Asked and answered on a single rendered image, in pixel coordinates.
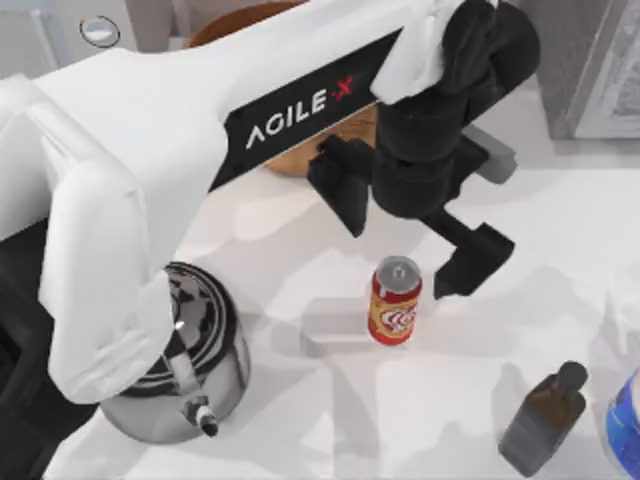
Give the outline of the red and orange can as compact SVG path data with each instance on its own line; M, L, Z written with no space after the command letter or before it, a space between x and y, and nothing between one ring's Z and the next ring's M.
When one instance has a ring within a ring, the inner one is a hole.
M423 277L406 256L388 256L371 277L368 331L380 344L396 346L412 335Z

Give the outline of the grey cabinet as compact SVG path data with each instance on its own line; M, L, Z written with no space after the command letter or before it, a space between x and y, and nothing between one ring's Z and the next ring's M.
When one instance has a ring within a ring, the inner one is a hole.
M538 33L554 140L640 140L640 0L514 0Z

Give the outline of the dark brown bottle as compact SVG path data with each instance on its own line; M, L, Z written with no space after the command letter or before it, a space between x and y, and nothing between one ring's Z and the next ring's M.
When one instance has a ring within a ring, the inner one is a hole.
M498 441L500 455L521 476L537 474L585 412L581 389L588 378L583 364L566 361L524 397Z

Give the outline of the silver kettle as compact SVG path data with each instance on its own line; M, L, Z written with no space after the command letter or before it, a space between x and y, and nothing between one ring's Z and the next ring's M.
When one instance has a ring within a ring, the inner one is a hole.
M185 262L165 271L174 314L170 342L145 376L101 404L114 427L155 445L217 436L251 374L240 314L220 280Z

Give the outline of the white sink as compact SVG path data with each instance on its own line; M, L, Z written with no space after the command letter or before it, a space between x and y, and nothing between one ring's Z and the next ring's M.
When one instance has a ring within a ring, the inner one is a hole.
M115 46L136 47L126 0L0 0L0 79L35 78Z

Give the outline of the round wooden basket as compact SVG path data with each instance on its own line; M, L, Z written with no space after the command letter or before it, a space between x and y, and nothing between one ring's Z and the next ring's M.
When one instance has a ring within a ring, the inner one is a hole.
M189 0L191 33L185 46L201 46L263 21L308 0ZM317 147L331 135L375 145L378 108L371 106L264 165L276 174L305 177Z

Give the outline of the pale grey rounded box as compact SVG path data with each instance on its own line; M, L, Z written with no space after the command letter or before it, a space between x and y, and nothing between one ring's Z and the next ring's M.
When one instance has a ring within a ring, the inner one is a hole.
M517 169L515 150L474 125L467 126L464 135L488 154L476 173L493 184L506 183Z

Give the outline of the blue and white bottle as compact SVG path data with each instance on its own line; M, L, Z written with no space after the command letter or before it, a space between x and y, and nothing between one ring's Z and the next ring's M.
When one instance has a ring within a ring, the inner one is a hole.
M640 368L610 402L605 427L614 458L632 480L640 480Z

